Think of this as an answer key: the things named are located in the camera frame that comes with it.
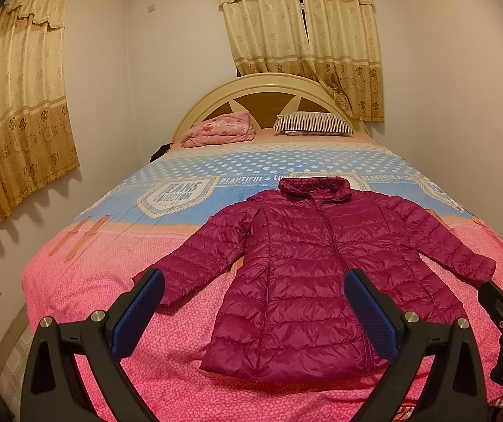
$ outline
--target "arched headboard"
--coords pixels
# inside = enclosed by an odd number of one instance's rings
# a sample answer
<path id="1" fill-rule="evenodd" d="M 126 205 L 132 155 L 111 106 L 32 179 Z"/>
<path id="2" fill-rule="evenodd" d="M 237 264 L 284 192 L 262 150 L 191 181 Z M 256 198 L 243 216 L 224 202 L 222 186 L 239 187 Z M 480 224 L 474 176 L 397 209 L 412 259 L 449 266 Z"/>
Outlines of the arched headboard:
<path id="1" fill-rule="evenodd" d="M 257 73 L 233 79 L 203 97 L 179 124 L 173 141 L 179 141 L 195 122 L 245 109 L 255 118 L 253 124 L 257 128 L 271 128 L 278 114 L 314 111 L 343 116 L 355 131 L 368 134 L 362 122 L 343 115 L 320 84 L 285 73 Z"/>

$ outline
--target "pink blanket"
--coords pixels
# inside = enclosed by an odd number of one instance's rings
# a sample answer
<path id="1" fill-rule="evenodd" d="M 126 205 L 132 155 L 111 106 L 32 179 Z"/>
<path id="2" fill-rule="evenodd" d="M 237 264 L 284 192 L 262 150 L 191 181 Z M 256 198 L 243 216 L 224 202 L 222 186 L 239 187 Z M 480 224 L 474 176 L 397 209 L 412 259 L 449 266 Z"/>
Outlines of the pink blanket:
<path id="1" fill-rule="evenodd" d="M 503 240 L 484 225 L 449 225 L 474 252 L 497 261 L 493 279 L 503 289 Z M 91 226 L 86 223 L 82 231 Z M 50 256 L 50 250 L 72 228 L 47 243 L 23 275 L 33 326 L 47 314 L 58 322 L 68 322 L 87 318 L 95 309 L 108 308 L 120 293 L 131 289 L 130 278 L 140 268 L 168 254 L 188 236 L 174 232 L 141 233 L 135 229 L 118 231 L 103 226 L 88 252 L 65 262 L 65 255 L 73 248 L 72 241 L 67 241 Z M 480 347 L 488 400 L 496 400 L 503 395 L 503 388 L 488 376 L 497 361 L 499 331 L 478 304 L 473 287 L 430 260 L 425 262 L 464 304 Z M 151 410 L 162 422 L 350 420 L 378 382 L 380 373 L 316 385 L 260 385 L 199 370 L 217 311 L 234 274 L 233 269 L 220 276 L 176 312 L 154 315 L 132 356 L 122 360 L 125 372 Z M 422 363 L 407 403 L 417 400 L 430 363 L 430 359 Z M 98 414 L 114 420 L 85 358 L 79 357 L 78 364 Z"/>
<path id="2" fill-rule="evenodd" d="M 195 123 L 183 133 L 180 142 L 186 148 L 225 145 L 251 141 L 255 133 L 250 112 L 238 111 Z"/>

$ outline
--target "jacket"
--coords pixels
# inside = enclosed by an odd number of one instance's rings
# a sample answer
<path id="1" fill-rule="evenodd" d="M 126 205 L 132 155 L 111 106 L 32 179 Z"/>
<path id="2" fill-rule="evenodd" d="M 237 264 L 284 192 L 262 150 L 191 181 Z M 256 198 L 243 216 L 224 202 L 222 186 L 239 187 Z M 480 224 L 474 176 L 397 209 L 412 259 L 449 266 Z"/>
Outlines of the jacket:
<path id="1" fill-rule="evenodd" d="M 218 311 L 201 369 L 264 383 L 353 378 L 386 366 L 343 294 L 361 268 L 403 311 L 451 323 L 460 301 L 419 257 L 478 288 L 495 262 L 401 197 L 353 190 L 340 177 L 281 179 L 212 216 L 152 265 L 165 275 L 160 306 L 204 287 L 244 256 Z"/>

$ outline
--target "floor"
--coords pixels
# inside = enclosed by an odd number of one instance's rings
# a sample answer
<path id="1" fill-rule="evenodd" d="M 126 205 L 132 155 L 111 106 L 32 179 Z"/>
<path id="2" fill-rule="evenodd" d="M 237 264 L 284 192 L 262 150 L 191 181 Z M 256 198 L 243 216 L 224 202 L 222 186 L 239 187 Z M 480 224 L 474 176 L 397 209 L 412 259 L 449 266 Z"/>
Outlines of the floor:
<path id="1" fill-rule="evenodd" d="M 28 351 L 33 342 L 33 331 L 29 325 L 24 329 L 19 340 L 13 347 L 9 355 L 2 374 L 0 375 L 0 395 L 15 414 L 15 421 L 19 422 L 21 409 L 21 389 L 23 387 L 23 377 L 25 375 L 25 365 L 27 363 Z"/>

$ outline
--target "jacket sleeve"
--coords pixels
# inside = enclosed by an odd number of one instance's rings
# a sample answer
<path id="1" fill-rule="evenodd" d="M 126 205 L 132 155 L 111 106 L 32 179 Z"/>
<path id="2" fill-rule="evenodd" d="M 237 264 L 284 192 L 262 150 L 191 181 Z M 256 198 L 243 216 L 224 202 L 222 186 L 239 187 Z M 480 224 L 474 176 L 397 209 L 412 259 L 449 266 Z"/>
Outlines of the jacket sleeve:
<path id="1" fill-rule="evenodd" d="M 150 268 L 165 276 L 165 293 L 160 306 L 169 307 L 206 286 L 230 269 L 244 253 L 258 202 L 246 200 L 227 206 L 191 235 L 179 248 Z M 134 276 L 136 283 L 144 272 Z"/>
<path id="2" fill-rule="evenodd" d="M 421 206 L 401 197 L 388 197 L 385 203 L 400 216 L 408 240 L 421 254 L 475 288 L 491 279 L 495 260 L 475 254 Z"/>

